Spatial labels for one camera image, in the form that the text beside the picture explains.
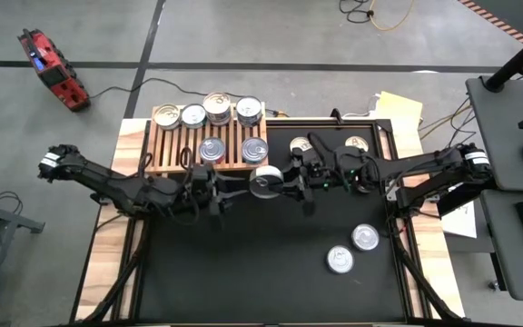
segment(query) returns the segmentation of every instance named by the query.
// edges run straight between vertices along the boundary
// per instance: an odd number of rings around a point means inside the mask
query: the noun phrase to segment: gray floor
[[[138,61],[156,0],[0,0],[0,60],[24,60],[15,39],[23,27],[48,33],[73,61]],[[381,22],[403,15],[407,0],[379,0]],[[500,65],[521,44],[456,0],[417,0],[397,31],[351,25],[336,2],[321,0],[169,0],[151,53],[155,62]],[[90,94],[110,85],[130,87],[135,70],[79,69]],[[426,123],[452,113],[466,98],[464,82],[478,74],[157,71],[187,90],[253,94],[293,116],[363,113],[370,97],[387,91],[424,103]],[[128,94],[110,92],[72,114],[41,85],[32,69],[0,68],[0,191],[13,190],[24,214],[46,222],[41,235],[16,236],[0,278],[0,322],[39,326],[66,322],[80,281],[98,211],[75,183],[37,180],[37,163],[52,144],[75,144],[109,164]],[[200,97],[165,84],[143,87],[135,117],[162,103]],[[477,131],[473,123],[470,131]],[[445,146],[448,124],[423,140]],[[472,140],[481,143],[478,135]],[[523,302],[490,293],[489,258],[454,254],[467,316],[523,324]]]

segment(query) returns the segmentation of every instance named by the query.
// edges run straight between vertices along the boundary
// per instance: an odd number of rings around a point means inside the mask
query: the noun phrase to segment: metal can
[[[181,120],[187,128],[201,128],[205,124],[205,108],[200,104],[189,104],[181,111]]]
[[[248,137],[242,144],[242,158],[247,164],[261,164],[268,156],[268,144],[259,137]]]
[[[257,167],[250,173],[250,192],[260,199],[280,196],[282,188],[283,174],[274,166]]]
[[[351,136],[347,138],[346,142],[344,142],[344,145],[358,147],[359,149],[364,150],[364,152],[369,151],[369,144],[367,143],[367,140],[360,136]]]
[[[354,257],[345,246],[336,245],[328,251],[326,263],[334,273],[347,273],[354,265]]]
[[[225,143],[219,137],[208,137],[201,141],[199,154],[206,163],[220,164],[225,159]]]
[[[352,231],[352,242],[361,251],[370,251],[379,245],[379,232],[367,223],[362,223]]]
[[[262,103],[253,96],[245,96],[235,105],[237,120],[242,126],[254,127],[262,119]]]
[[[312,148],[312,144],[310,144],[310,141],[308,141],[305,137],[296,137],[295,139],[291,140],[290,142],[290,152],[294,150],[294,148],[301,148],[301,150],[307,151]]]
[[[174,104],[163,104],[154,113],[153,120],[163,130],[172,130],[179,125],[181,111]]]
[[[232,119],[232,101],[229,95],[221,92],[213,92],[203,99],[203,107],[207,118],[215,126],[223,126]]]

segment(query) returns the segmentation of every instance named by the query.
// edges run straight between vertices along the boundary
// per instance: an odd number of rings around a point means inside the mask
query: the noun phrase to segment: silver lid
[[[253,96],[246,96],[237,102],[235,109],[244,117],[254,117],[262,111],[262,103]]]
[[[225,155],[225,144],[219,137],[208,137],[199,145],[199,154],[204,161],[215,162]]]
[[[261,162],[268,155],[268,144],[259,137],[249,137],[243,141],[242,156],[248,162]]]
[[[189,104],[181,112],[185,124],[198,124],[205,119],[205,109],[200,104]]]
[[[362,149],[365,152],[369,151],[369,144],[365,139],[363,139],[360,136],[351,136],[347,138],[346,142],[344,142],[344,145],[358,147],[359,149]]]
[[[250,192],[260,199],[279,196],[282,187],[283,174],[274,166],[257,167],[250,173]]]
[[[359,250],[372,250],[379,245],[379,233],[371,225],[362,223],[352,231],[352,242]]]
[[[347,273],[354,265],[354,257],[349,249],[342,245],[336,245],[328,251],[326,263],[335,273]]]
[[[229,110],[230,104],[229,95],[221,92],[213,92],[203,99],[203,107],[210,114],[223,114]]]
[[[179,121],[180,110],[174,104],[163,104],[154,113],[154,122],[161,127],[169,127]]]
[[[312,148],[312,144],[310,144],[310,141],[305,137],[296,137],[290,142],[290,152],[297,147],[301,148],[302,151],[306,151]]]

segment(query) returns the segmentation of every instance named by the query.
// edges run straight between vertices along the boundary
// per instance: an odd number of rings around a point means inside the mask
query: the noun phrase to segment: red power tool
[[[52,40],[40,30],[30,32],[25,28],[24,34],[17,39],[21,42],[37,76],[68,109],[77,112],[90,105],[90,95],[70,62],[64,58],[64,54],[55,47]]]

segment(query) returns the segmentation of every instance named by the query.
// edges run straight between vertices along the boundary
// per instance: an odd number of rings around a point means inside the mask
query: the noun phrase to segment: wooden crate
[[[153,116],[159,106],[153,108]],[[260,137],[268,142],[265,123],[265,103],[261,103],[262,117],[260,123],[255,127],[243,127],[237,120],[235,104],[232,104],[232,119],[225,126],[214,126],[211,122],[198,129],[188,129],[185,126],[175,128],[172,131],[164,131],[154,120],[151,120],[151,132],[149,133],[148,152],[153,154],[153,161],[146,168],[150,174],[182,173],[180,165],[181,150],[188,146],[192,150],[193,160],[202,164],[199,155],[199,144],[207,137],[215,136],[225,143],[225,160],[215,164],[217,171],[251,170],[259,165],[268,164],[266,157],[260,164],[248,164],[242,158],[242,142],[248,137]]]

